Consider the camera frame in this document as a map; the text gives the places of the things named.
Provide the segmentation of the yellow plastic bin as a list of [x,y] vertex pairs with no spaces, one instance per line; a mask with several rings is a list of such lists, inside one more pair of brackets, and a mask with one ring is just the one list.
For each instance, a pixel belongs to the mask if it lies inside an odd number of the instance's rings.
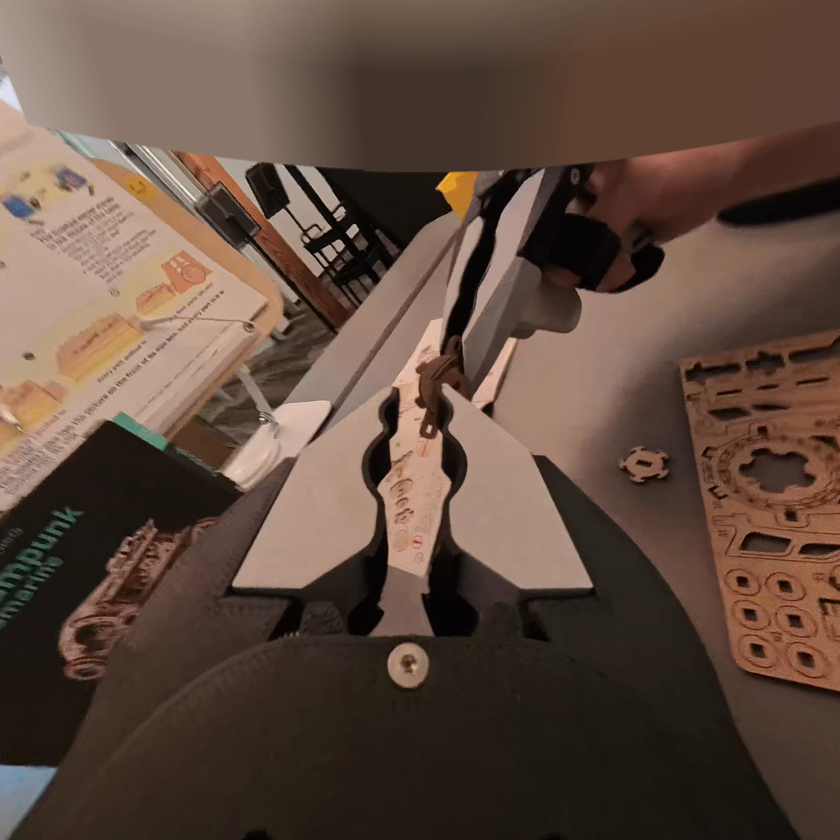
[[436,185],[436,191],[461,221],[472,203],[478,175],[477,171],[451,171]]

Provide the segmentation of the illustrated instruction booklet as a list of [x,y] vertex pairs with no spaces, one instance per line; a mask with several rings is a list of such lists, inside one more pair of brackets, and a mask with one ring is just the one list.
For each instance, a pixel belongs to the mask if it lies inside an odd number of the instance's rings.
[[431,321],[393,385],[398,391],[397,427],[389,441],[392,465],[377,487],[384,501],[389,571],[413,581],[427,577],[451,480],[442,468],[443,438],[420,434],[424,409],[417,404],[417,367],[438,356],[442,321]]

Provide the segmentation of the laser-cut wooden parts sheet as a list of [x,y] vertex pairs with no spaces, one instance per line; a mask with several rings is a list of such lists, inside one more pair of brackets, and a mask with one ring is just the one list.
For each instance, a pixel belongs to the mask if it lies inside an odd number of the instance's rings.
[[680,363],[731,655],[839,689],[839,338]]

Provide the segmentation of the person's right forearm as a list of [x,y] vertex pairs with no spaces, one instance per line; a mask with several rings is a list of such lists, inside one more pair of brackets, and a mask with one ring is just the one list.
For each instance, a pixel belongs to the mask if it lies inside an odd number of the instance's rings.
[[660,154],[634,217],[666,243],[739,204],[837,180],[839,124]]

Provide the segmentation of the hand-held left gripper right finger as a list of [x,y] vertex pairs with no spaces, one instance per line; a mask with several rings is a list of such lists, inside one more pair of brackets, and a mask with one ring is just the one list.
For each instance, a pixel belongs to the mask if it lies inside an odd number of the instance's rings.
[[594,592],[530,451],[450,385],[438,437],[449,480],[423,607],[435,636],[468,636],[496,604]]

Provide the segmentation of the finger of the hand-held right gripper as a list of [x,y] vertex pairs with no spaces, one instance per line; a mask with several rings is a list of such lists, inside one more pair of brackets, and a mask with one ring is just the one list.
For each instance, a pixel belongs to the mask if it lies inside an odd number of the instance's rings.
[[480,241],[483,229],[484,219],[481,216],[476,216],[468,223],[465,222],[464,229],[458,234],[444,298],[443,350],[445,350],[448,342],[448,321],[459,296],[459,289],[462,283],[464,271],[469,262],[469,258],[472,256],[476,245]]
[[464,393],[473,395],[513,333],[521,296],[536,287],[537,270],[522,251],[541,215],[547,193],[545,170],[510,171],[474,198],[458,252],[459,292],[478,275],[464,299],[469,317],[460,332]]

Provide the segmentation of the black box on stand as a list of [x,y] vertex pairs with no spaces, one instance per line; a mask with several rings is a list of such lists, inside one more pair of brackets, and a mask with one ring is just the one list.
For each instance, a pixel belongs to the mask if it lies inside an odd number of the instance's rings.
[[245,179],[266,219],[288,209],[290,198],[273,163],[254,163],[247,169]]

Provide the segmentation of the small wooden gear piece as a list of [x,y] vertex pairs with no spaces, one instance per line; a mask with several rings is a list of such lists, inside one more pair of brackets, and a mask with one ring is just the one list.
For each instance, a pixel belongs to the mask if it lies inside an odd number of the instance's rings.
[[641,485],[649,480],[663,480],[669,475],[669,456],[661,450],[637,446],[618,462],[629,479]]

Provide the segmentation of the dark model kit box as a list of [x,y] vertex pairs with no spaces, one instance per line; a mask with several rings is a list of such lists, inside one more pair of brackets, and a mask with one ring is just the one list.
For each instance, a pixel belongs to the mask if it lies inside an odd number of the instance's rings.
[[2,765],[55,768],[114,650],[242,490],[109,422],[2,522]]

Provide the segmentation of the dark framed panel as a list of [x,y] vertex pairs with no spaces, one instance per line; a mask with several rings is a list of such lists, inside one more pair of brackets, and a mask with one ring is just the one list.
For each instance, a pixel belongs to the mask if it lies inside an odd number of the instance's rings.
[[252,245],[261,226],[225,184],[216,182],[195,202],[197,215],[238,252]]

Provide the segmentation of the white cardboard box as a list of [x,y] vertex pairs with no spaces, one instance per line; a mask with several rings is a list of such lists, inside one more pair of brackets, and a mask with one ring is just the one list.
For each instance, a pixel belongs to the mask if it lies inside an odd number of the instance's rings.
[[48,766],[1,765],[1,839],[8,839],[56,773]]

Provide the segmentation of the wooden model assembly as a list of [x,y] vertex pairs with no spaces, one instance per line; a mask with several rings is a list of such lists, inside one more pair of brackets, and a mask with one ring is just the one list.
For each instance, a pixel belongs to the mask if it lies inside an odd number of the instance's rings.
[[444,351],[436,358],[417,366],[418,395],[415,403],[423,409],[419,428],[421,438],[434,439],[440,428],[443,386],[448,385],[462,396],[469,396],[469,382],[465,375],[463,341],[455,335],[448,339]]

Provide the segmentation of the person's right hand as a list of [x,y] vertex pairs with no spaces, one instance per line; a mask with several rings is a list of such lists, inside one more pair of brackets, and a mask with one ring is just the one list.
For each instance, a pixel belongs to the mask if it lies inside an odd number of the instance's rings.
[[631,234],[644,231],[664,245],[713,218],[727,177],[698,150],[651,154],[596,166],[589,181],[595,200],[586,216],[605,223],[625,246],[596,287],[615,292],[634,275]]

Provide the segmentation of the wooden post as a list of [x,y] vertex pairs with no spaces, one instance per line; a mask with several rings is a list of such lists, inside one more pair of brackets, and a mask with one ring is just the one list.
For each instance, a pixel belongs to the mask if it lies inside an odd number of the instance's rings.
[[170,154],[207,191],[212,186],[221,183],[231,192],[236,201],[259,226],[259,231],[255,235],[255,242],[260,253],[267,258],[273,267],[282,272],[288,285],[305,299],[310,309],[316,312],[334,333],[340,331],[348,321],[349,313],[335,295],[310,270],[294,248],[274,228],[251,195],[243,188],[243,180],[237,180],[213,156],[178,150],[172,151]]

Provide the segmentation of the black leaning panel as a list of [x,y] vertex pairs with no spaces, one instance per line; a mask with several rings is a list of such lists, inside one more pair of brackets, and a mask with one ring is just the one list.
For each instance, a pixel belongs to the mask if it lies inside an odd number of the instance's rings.
[[450,213],[437,172],[377,172],[318,167],[317,172],[345,209],[381,231],[398,250],[437,218]]

